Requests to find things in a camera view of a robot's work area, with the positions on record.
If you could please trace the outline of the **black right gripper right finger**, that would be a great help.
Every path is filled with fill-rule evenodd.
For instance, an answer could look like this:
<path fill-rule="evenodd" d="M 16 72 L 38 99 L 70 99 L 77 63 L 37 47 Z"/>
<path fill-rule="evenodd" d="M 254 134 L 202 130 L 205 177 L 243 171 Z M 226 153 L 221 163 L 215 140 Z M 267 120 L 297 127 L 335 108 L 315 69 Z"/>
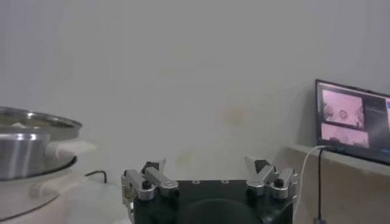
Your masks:
<path fill-rule="evenodd" d="M 298 173 L 293 168 L 278 170 L 265 159 L 245 156 L 250 178 L 246 180 L 246 201 L 250 208 L 270 209 L 273 206 L 294 209 Z"/>

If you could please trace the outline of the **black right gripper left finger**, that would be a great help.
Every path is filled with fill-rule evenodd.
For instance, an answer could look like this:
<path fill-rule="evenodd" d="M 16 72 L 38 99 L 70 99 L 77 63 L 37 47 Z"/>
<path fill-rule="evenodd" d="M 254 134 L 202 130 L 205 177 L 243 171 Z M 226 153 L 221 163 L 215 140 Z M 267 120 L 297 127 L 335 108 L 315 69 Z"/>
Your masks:
<path fill-rule="evenodd" d="M 179 190 L 179 183 L 164 175 L 165 164 L 165 158 L 147 161 L 140 171 L 128 169 L 123 172 L 122 203 L 128 212 L 134 210 L 136 200 L 152 201 L 158 192 L 164 197 L 170 197 Z"/>

